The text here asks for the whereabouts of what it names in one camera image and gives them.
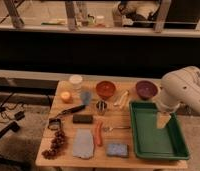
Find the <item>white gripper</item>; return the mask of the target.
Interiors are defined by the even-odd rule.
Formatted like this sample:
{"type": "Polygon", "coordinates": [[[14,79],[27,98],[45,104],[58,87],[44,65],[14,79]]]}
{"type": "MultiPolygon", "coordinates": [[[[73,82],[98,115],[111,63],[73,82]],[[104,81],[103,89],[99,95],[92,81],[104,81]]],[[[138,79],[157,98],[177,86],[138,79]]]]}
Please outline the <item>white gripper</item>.
{"type": "MultiPolygon", "coordinates": [[[[179,108],[179,101],[173,99],[162,99],[158,97],[156,99],[157,109],[162,113],[174,113],[179,108]]],[[[157,128],[163,129],[166,124],[169,122],[171,116],[166,114],[158,114],[157,115],[157,128]]]]}

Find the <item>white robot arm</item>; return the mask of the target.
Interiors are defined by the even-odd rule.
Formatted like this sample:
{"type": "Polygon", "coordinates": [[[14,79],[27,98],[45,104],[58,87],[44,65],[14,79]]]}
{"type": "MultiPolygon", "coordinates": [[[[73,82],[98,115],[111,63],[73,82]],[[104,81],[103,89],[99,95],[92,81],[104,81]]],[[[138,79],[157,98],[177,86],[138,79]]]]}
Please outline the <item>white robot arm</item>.
{"type": "Polygon", "coordinates": [[[162,129],[176,112],[180,103],[190,106],[200,114],[200,69],[185,67],[165,74],[161,79],[161,91],[155,98],[157,127],[162,129]]]}

